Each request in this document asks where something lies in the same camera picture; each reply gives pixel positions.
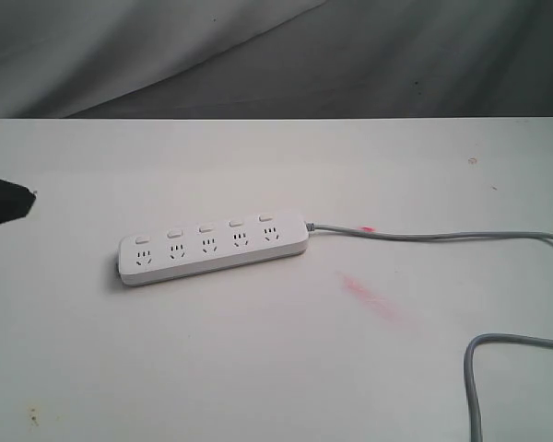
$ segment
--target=white power strip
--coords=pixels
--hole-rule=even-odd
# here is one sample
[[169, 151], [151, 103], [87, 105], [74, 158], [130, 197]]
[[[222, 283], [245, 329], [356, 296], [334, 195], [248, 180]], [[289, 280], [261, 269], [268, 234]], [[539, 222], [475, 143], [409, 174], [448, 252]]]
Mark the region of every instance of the white power strip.
[[119, 274], [143, 285], [303, 253], [309, 233], [292, 211], [176, 226], [119, 244]]

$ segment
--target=pink stain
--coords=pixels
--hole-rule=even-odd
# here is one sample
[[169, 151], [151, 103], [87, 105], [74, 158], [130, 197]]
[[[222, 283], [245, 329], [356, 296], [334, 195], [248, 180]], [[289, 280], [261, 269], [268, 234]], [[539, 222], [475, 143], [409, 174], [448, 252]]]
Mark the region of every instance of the pink stain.
[[400, 320], [397, 309], [388, 299], [372, 293], [368, 288], [350, 276], [338, 273], [342, 276], [344, 288], [366, 307], [386, 320]]

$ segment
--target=gray cloth backdrop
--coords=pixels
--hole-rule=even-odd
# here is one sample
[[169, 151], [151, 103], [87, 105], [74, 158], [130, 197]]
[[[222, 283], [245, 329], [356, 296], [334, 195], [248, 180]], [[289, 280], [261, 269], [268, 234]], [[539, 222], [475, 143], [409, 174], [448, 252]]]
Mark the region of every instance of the gray cloth backdrop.
[[508, 115], [553, 115], [553, 0], [0, 0], [0, 117]]

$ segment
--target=white table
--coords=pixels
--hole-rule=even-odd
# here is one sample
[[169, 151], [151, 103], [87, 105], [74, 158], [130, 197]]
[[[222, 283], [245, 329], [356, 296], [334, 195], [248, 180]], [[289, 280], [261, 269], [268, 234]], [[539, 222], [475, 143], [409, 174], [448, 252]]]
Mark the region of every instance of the white table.
[[[553, 338], [540, 241], [314, 235], [138, 288], [114, 266], [125, 235], [280, 208], [553, 232], [553, 119], [0, 121], [0, 178], [38, 193], [0, 226], [0, 442], [466, 441], [469, 340]], [[553, 441], [553, 352], [476, 371], [487, 441]]]

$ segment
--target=gray cable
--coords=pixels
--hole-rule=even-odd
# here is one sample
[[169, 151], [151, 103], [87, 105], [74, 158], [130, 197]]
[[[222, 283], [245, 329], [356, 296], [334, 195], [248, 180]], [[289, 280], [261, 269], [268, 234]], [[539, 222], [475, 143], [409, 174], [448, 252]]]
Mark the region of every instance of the gray cable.
[[532, 345], [535, 347], [550, 348], [553, 350], [553, 341], [550, 339], [531, 338], [517, 334], [481, 334], [474, 338], [467, 349], [463, 360], [463, 375], [465, 379], [465, 393], [467, 406], [469, 407], [469, 423], [471, 426], [471, 442], [482, 442], [481, 411], [477, 399], [476, 380], [473, 376], [473, 353], [479, 345], [484, 343], [517, 343], [520, 345]]
[[533, 238], [533, 239], [551, 239], [553, 233], [545, 232], [457, 232], [457, 233], [439, 233], [433, 235], [392, 235], [389, 233], [365, 232], [355, 228], [324, 226], [321, 224], [307, 223], [307, 230], [325, 230], [328, 232], [341, 233], [353, 237], [383, 239], [386, 241], [410, 241], [410, 242], [431, 242], [445, 241], [451, 239], [466, 238], [491, 238], [491, 239], [510, 239], [510, 238]]

